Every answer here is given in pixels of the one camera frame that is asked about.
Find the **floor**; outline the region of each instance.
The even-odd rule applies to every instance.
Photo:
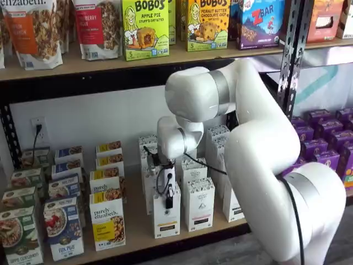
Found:
[[[353,206],[347,207],[325,264],[353,264]],[[275,265],[252,234],[224,240],[140,265]]]

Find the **product label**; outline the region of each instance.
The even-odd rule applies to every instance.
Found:
[[[95,4],[76,6],[76,24],[81,44],[103,44],[101,10]]]

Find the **purely elizabeth granola bag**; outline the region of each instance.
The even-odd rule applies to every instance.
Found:
[[[73,0],[82,59],[118,58],[121,49],[120,0]]]
[[[56,0],[0,0],[0,6],[21,67],[43,70],[62,64]]]

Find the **green box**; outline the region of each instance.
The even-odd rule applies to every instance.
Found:
[[[168,0],[122,0],[126,61],[169,55]]]

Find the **bobo's box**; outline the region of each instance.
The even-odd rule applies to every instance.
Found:
[[[168,56],[168,0],[121,2],[126,61]]]
[[[188,51],[226,49],[231,0],[186,1]]]

